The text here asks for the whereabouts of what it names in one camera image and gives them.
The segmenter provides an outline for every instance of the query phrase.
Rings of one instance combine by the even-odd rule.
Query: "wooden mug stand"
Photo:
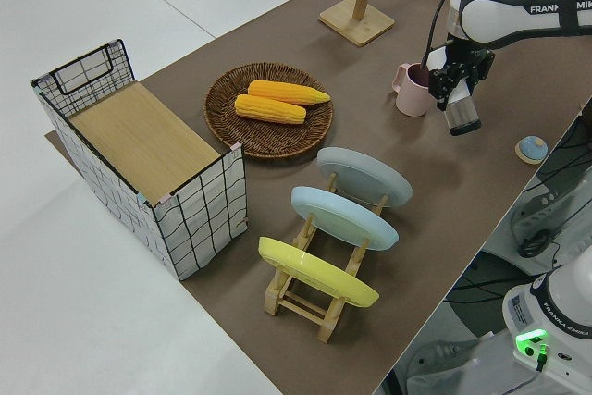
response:
[[[337,175],[335,173],[332,173],[329,177],[329,184],[327,186],[328,191],[336,191],[336,178]],[[387,200],[388,196],[383,196],[380,203],[378,203],[372,209],[372,211],[376,215],[380,215],[383,207],[387,203]],[[309,216],[304,222],[300,232],[292,242],[292,246],[306,252],[308,246],[313,240],[315,233],[316,227],[313,225],[313,217]],[[357,275],[369,242],[369,240],[365,240],[361,246],[355,247],[353,249],[350,260],[345,268],[346,273],[352,275],[353,277]],[[267,286],[267,290],[265,291],[265,311],[271,315],[275,315],[280,305],[290,309],[292,312],[301,315],[319,325],[316,337],[320,341],[327,343],[339,321],[341,311],[345,305],[345,299],[333,298],[328,308],[323,309],[290,291],[290,284],[292,283],[292,280],[293,276],[280,270],[279,268],[276,269],[276,274],[272,278],[271,282]]]
[[[395,21],[368,0],[343,0],[323,11],[319,20],[356,46],[364,46],[392,28]]]

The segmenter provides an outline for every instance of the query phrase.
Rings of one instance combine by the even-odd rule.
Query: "grid pattern basket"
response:
[[[152,206],[68,119],[133,81],[125,46],[117,40],[31,86],[96,197],[175,277],[185,279],[247,229],[242,147],[231,147]]]

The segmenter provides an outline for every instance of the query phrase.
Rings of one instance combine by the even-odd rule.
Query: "woven tray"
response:
[[[299,83],[327,93],[309,74],[287,65],[261,62],[234,68],[220,77],[205,97],[205,121],[228,146],[239,142],[252,157],[277,159],[302,154],[319,144],[333,120],[333,101],[306,106],[301,125],[276,124],[237,116],[234,101],[252,80]]]

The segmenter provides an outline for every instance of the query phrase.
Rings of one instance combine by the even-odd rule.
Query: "franka emika robot arm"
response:
[[[422,65],[450,134],[458,136],[481,127],[471,96],[487,77],[491,50],[527,38],[592,34],[592,0],[450,0],[449,37],[437,49],[431,48],[435,23]]]
[[[450,133],[461,135],[481,125],[471,94],[488,74],[491,50],[527,38],[592,34],[592,0],[450,0],[449,39],[432,49],[435,22],[422,64]],[[592,247],[511,289],[502,312],[519,362],[592,395]]]

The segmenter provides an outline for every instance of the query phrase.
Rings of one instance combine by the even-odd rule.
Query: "yellow corn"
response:
[[[253,80],[249,84],[249,94],[295,105],[314,105],[331,99],[327,93],[316,88],[274,80]]]
[[[306,117],[301,106],[250,94],[239,94],[234,109],[239,116],[278,124],[302,124]]]

